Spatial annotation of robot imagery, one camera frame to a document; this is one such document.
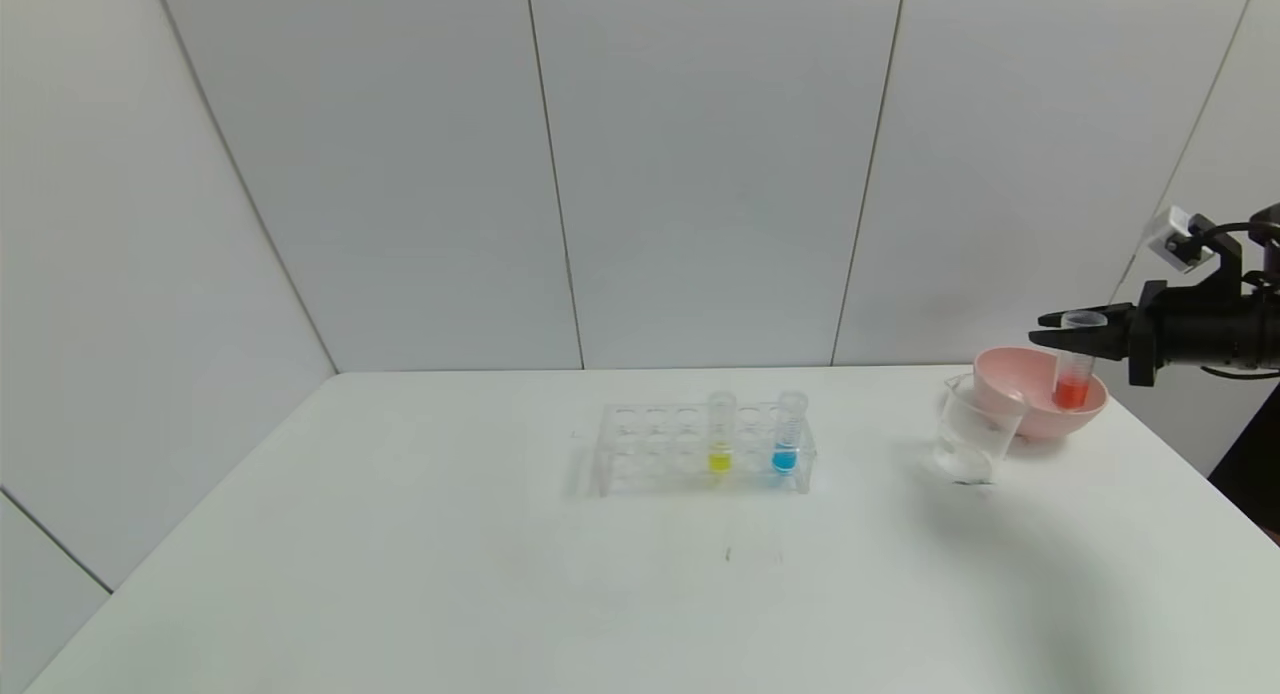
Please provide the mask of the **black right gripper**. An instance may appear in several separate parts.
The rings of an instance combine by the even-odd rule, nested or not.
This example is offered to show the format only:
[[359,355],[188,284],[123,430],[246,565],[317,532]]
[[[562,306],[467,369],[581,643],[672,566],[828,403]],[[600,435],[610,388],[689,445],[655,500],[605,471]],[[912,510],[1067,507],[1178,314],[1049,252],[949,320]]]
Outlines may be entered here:
[[1238,343],[1238,296],[1215,295],[1203,287],[1169,287],[1149,280],[1133,305],[1071,309],[1042,315],[1041,329],[1028,333],[1030,343],[1057,352],[1123,361],[1128,382],[1153,387],[1158,373],[1172,365],[1229,365],[1242,352]]

